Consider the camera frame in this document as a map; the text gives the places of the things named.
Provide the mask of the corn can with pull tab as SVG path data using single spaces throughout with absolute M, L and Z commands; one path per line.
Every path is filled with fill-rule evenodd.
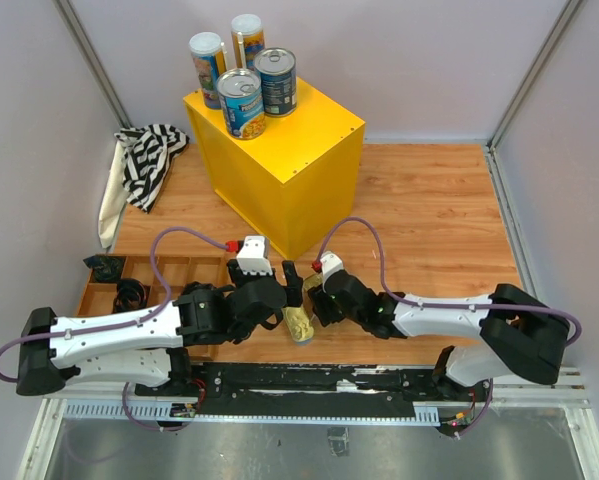
M 265 131 L 261 81 L 253 71 L 226 71 L 217 79 L 216 88 L 227 132 L 233 138 L 251 140 Z

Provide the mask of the blue short can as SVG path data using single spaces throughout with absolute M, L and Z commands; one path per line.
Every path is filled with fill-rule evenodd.
M 285 48 L 266 48 L 254 59 L 261 82 L 264 111 L 271 117 L 291 114 L 297 107 L 296 58 Z

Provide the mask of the tall can orange label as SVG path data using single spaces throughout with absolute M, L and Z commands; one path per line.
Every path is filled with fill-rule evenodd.
M 204 104 L 215 110 L 221 108 L 216 83 L 227 70 L 224 47 L 221 37 L 214 32 L 200 32 L 189 40 Z

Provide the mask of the tall can mixed beans label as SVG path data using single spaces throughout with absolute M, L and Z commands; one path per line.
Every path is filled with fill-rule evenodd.
M 241 14 L 231 21 L 231 36 L 238 68 L 254 69 L 256 55 L 265 48 L 263 23 L 255 14 Z

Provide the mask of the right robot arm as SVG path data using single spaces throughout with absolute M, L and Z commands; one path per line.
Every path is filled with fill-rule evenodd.
M 318 277 L 307 295 L 324 326 L 349 319 L 380 338 L 448 336 L 475 340 L 448 346 L 431 374 L 445 400 L 464 397 L 484 381 L 514 374 L 539 385 L 556 383 L 564 352 L 579 326 L 511 284 L 468 298 L 376 293 L 346 270 Z

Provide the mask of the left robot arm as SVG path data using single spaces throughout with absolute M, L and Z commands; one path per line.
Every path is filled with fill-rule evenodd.
M 176 300 L 142 310 L 75 318 L 37 308 L 22 331 L 16 392 L 42 396 L 94 381 L 182 395 L 193 383 L 189 347 L 239 344 L 258 326 L 275 329 L 285 308 L 302 305 L 302 278 L 293 262 L 282 267 L 284 284 L 273 274 L 245 274 L 231 260 L 231 284 L 194 282 Z

